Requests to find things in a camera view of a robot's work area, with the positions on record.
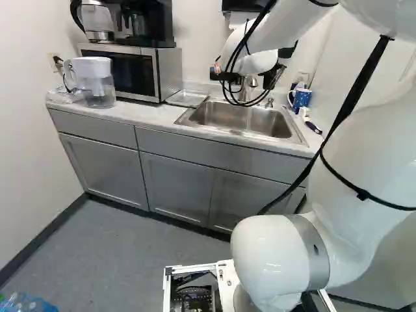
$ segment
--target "cabinet door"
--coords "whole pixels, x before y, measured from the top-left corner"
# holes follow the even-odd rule
[[[143,210],[149,210],[137,151],[60,134],[84,189]]]
[[[209,227],[229,233],[242,219],[256,215],[289,186],[243,174],[216,170]],[[294,213],[304,196],[298,188],[268,212],[273,215]]]
[[[206,226],[214,169],[140,153],[150,210]]]

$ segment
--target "baseboard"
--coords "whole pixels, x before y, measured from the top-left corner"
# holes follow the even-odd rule
[[[63,210],[47,227],[43,229],[21,252],[0,270],[0,289],[19,270],[19,268],[43,245],[43,243],[54,234],[61,226],[76,213],[83,203],[88,199],[84,193],[79,196],[68,208]]]
[[[218,239],[218,240],[224,241],[224,242],[230,242],[230,239],[231,239],[230,234],[220,233],[220,232],[214,231],[212,229],[207,229],[206,227],[201,227],[201,226],[197,226],[195,224],[190,224],[190,223],[182,221],[182,220],[169,218],[168,216],[163,216],[161,214],[153,213],[151,211],[144,211],[144,210],[141,210],[141,209],[138,209],[138,208],[128,206],[124,203],[118,203],[117,201],[108,200],[106,198],[99,197],[97,195],[89,194],[88,197],[91,200],[94,200],[95,202],[102,203],[102,204],[110,206],[112,208],[122,210],[122,211],[125,211],[127,213],[133,213],[134,215],[138,215],[138,216],[141,216],[143,218],[151,218],[151,219],[154,219],[156,221],[160,221],[160,222],[163,222],[163,223],[166,223],[166,224],[177,226],[177,227],[182,228],[182,229],[186,229],[188,231],[192,231],[192,232],[195,232],[195,233],[198,233],[198,234],[201,234],[201,235],[209,236],[213,239]]]

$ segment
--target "faucet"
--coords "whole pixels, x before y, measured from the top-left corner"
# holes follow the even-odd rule
[[[259,85],[257,79],[253,75],[248,75],[244,77],[243,82],[241,84],[241,91],[239,94],[239,101],[240,102],[248,102],[251,100],[252,92],[254,88]]]
[[[270,97],[267,99],[267,103],[265,103],[265,109],[272,109],[273,108],[274,98]]]

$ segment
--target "electrical outlet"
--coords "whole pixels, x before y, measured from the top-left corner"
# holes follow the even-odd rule
[[[55,60],[53,59],[53,57],[60,57],[58,53],[48,53],[47,54],[47,60],[49,62],[49,65],[51,66],[51,69],[54,73],[58,73],[59,72],[59,68],[57,66],[57,63],[55,63]]]

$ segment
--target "sink basin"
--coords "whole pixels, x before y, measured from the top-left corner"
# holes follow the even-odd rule
[[[197,109],[187,110],[175,124],[208,131],[231,133],[265,140],[305,142],[284,107],[239,107],[222,101],[206,101]]]

